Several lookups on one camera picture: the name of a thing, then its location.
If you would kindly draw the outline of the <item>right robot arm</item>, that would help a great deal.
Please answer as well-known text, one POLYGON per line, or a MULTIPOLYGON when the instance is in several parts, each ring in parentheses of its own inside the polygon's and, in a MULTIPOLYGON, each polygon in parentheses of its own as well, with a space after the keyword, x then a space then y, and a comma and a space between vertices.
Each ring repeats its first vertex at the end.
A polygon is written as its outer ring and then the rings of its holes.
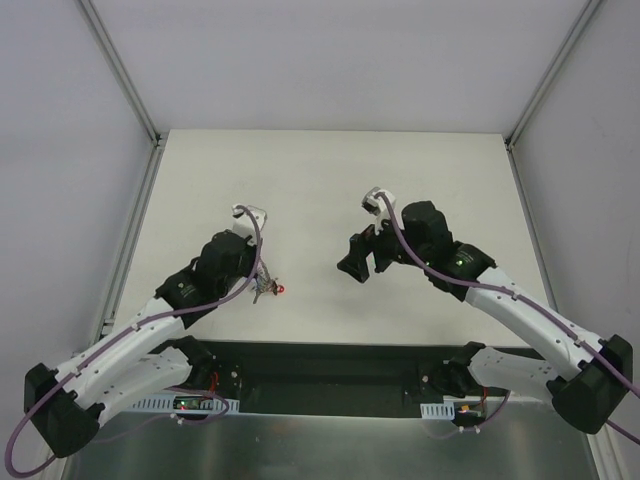
POLYGON ((351 236, 340 271, 364 283, 392 264, 416 267, 435 288, 497 320, 538 355, 470 342, 428 372, 433 390, 463 398, 484 387, 533 397, 586 434, 610 424, 624 397, 639 393, 628 341, 604 339, 531 298, 493 258, 454 239, 432 202, 410 203, 397 213, 393 195, 373 189, 361 206, 375 220, 351 236))

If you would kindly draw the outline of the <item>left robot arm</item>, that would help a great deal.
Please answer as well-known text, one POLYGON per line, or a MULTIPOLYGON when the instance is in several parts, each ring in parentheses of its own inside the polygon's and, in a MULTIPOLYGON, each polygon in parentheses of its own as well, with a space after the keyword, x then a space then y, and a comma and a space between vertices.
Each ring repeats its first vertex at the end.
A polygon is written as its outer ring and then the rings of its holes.
POLYGON ((77 453, 120 411, 159 390, 216 389, 216 362, 187 331, 255 276, 261 245, 258 235, 215 234, 123 326, 56 368, 39 363, 26 374, 25 413, 55 457, 77 453))

